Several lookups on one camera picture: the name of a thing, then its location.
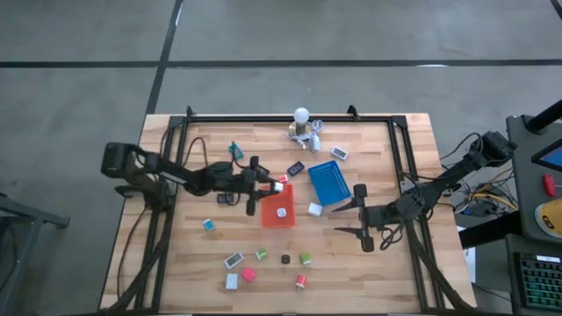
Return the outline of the black cart bar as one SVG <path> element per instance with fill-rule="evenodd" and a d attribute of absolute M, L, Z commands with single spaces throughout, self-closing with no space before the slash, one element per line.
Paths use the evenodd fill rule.
<path fill-rule="evenodd" d="M 503 240 L 508 234 L 522 235 L 519 212 L 511 212 L 476 226 L 467 227 L 459 232 L 459 238 L 462 248 L 466 249 Z"/>

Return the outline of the grey metal stand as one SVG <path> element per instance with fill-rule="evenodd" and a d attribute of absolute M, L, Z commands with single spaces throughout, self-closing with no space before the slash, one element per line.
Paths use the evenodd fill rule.
<path fill-rule="evenodd" d="M 20 245 L 18 245 L 18 237 L 14 228 L 17 221 L 28 226 L 26 235 Z M 69 216 L 42 211 L 21 204 L 0 193 L 0 243 L 2 239 L 1 231 L 10 232 L 13 240 L 12 248 L 14 249 L 13 264 L 10 266 L 6 278 L 0 282 L 0 316 L 9 316 L 13 310 L 42 226 L 49 223 L 59 229 L 66 229 L 69 221 Z"/>

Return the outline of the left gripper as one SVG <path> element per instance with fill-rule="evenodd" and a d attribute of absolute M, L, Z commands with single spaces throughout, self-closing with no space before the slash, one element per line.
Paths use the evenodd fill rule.
<path fill-rule="evenodd" d="M 248 216 L 254 216 L 256 213 L 256 202 L 261 198 L 266 198 L 269 196 L 274 196 L 282 193 L 282 191 L 275 190 L 257 190 L 256 182 L 259 183 L 278 183 L 277 179 L 271 178 L 267 175 L 262 174 L 259 169 L 259 157 L 254 155 L 250 157 L 249 165 L 240 165 L 241 175 L 243 180 L 243 190 L 242 192 L 249 196 L 246 203 L 246 214 Z"/>

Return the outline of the backlit keyboard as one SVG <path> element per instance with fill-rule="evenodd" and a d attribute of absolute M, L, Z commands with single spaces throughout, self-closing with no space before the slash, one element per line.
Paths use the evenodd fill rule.
<path fill-rule="evenodd" d="M 562 312 L 562 258 L 517 253 L 516 263 L 522 305 Z"/>

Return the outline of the black pole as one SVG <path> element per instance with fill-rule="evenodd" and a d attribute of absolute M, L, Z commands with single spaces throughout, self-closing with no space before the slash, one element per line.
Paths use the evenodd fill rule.
<path fill-rule="evenodd" d="M 562 118 L 562 99 L 541 111 L 536 116 L 524 116 L 523 123 L 528 131 L 535 134 L 546 132 L 547 127 Z"/>

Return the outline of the orange plastic basket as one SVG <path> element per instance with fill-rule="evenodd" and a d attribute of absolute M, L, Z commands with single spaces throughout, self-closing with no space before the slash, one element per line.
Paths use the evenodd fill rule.
<path fill-rule="evenodd" d="M 284 218 L 277 216 L 277 209 L 285 208 L 287 214 Z M 261 223 L 263 228 L 285 228 L 295 225 L 295 204 L 293 187 L 286 184 L 282 193 L 265 197 L 261 202 Z"/>

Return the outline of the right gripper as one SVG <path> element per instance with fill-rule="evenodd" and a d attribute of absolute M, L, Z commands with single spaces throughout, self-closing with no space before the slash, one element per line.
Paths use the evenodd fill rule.
<path fill-rule="evenodd" d="M 360 227 L 336 227 L 335 230 L 354 234 L 360 240 L 361 248 L 366 253 L 373 252 L 375 249 L 374 240 L 370 236 L 371 228 L 376 228 L 381 233 L 388 232 L 389 234 L 383 238 L 379 246 L 381 250 L 386 250 L 393 243 L 398 241 L 396 237 L 398 228 L 391 229 L 387 227 L 387 225 L 391 224 L 391 220 L 393 219 L 390 209 L 386 205 L 367 206 L 365 203 L 365 199 L 367 198 L 367 188 L 365 184 L 356 184 L 353 187 L 353 191 L 354 198 L 346 205 L 334 209 L 333 212 L 343 212 L 358 207 Z"/>

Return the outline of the blue tablet screen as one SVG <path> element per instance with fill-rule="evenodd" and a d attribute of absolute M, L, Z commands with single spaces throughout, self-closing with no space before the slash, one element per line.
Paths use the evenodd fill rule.
<path fill-rule="evenodd" d="M 562 138 L 532 155 L 531 161 L 548 169 L 562 172 Z"/>

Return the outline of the grey console cart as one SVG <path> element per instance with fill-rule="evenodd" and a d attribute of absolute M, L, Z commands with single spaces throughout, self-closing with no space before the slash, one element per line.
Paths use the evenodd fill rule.
<path fill-rule="evenodd" d="M 562 316 L 562 305 L 545 308 L 529 304 L 521 265 L 522 259 L 535 259 L 539 255 L 557 257 L 562 263 L 562 239 L 545 233 L 535 218 L 536 208 L 553 200 L 544 190 L 542 176 L 551 174 L 562 184 L 562 171 L 548 169 L 531 160 L 533 155 L 562 140 L 562 122 L 552 123 L 542 134 L 528 131 L 522 117 L 509 117 L 506 123 L 509 139 L 518 146 L 512 165 L 522 226 L 521 234 L 508 234 L 505 238 L 512 309 L 514 314 L 522 316 Z"/>

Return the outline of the brass lamp base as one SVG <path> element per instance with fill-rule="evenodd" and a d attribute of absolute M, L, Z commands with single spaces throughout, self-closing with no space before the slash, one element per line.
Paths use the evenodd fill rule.
<path fill-rule="evenodd" d="M 310 122 L 299 123 L 293 121 L 289 125 L 288 136 L 294 139 L 307 140 L 313 134 L 313 125 Z"/>

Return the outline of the white paper sheet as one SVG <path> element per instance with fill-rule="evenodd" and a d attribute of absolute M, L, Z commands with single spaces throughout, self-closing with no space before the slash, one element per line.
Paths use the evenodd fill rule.
<path fill-rule="evenodd" d="M 476 248 L 464 249 L 465 264 L 468 269 L 470 281 L 476 283 Z"/>

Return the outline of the yellow round controller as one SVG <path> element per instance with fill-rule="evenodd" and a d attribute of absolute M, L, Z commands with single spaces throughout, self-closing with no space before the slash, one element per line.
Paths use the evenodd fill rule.
<path fill-rule="evenodd" d="M 545 233 L 562 239 L 562 198 L 539 205 L 535 210 L 535 219 Z"/>

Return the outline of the blue plastic basket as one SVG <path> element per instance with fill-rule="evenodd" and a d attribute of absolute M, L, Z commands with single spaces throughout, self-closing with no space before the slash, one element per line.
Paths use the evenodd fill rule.
<path fill-rule="evenodd" d="M 307 170 L 321 205 L 332 205 L 351 197 L 336 161 L 324 162 Z"/>

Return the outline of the red stop button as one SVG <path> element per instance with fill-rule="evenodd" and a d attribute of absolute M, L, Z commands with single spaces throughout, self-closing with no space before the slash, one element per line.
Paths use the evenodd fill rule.
<path fill-rule="evenodd" d="M 550 174 L 545 174 L 542 176 L 542 182 L 544 186 L 544 190 L 549 197 L 556 196 L 557 185 L 554 180 L 554 177 Z"/>

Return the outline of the black aluminium table frame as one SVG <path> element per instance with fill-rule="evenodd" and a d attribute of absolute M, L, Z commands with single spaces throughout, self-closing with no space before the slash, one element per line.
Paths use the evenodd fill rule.
<path fill-rule="evenodd" d="M 227 145 L 236 142 L 246 156 L 256 155 L 273 176 L 281 176 L 294 162 L 306 166 L 331 160 L 331 147 L 349 155 L 339 167 L 348 185 L 367 187 L 368 205 L 395 200 L 400 188 L 394 167 L 399 157 L 404 169 L 417 169 L 425 176 L 442 170 L 429 116 L 409 114 L 407 130 L 377 121 L 364 114 L 355 121 L 349 114 L 331 114 L 324 120 L 322 150 L 300 149 L 285 136 L 290 118 L 277 114 L 247 118 L 216 115 L 198 117 L 188 128 L 186 144 L 191 148 L 190 167 L 222 160 Z M 359 240 L 336 227 L 358 226 L 356 210 L 333 212 L 340 204 L 326 206 L 320 217 L 307 213 L 317 201 L 309 175 L 301 172 L 290 181 L 295 204 L 295 225 L 263 228 L 259 216 L 248 216 L 244 204 L 219 205 L 214 194 L 193 197 L 178 195 L 172 221 L 169 252 L 162 284 L 160 312 L 163 314 L 344 314 L 418 312 L 418 292 L 425 290 L 429 306 L 444 301 L 428 275 L 413 262 L 406 240 L 386 250 L 365 253 Z M 206 231 L 205 219 L 215 228 Z M 265 248 L 261 261 L 256 251 Z M 242 253 L 244 260 L 227 269 L 224 260 Z M 301 253 L 312 262 L 304 265 Z M 289 255 L 289 264 L 281 256 Z M 244 268 L 256 271 L 256 280 L 241 277 Z M 236 291 L 227 291 L 227 274 L 238 275 Z M 306 287 L 296 288 L 298 274 L 306 275 Z"/>

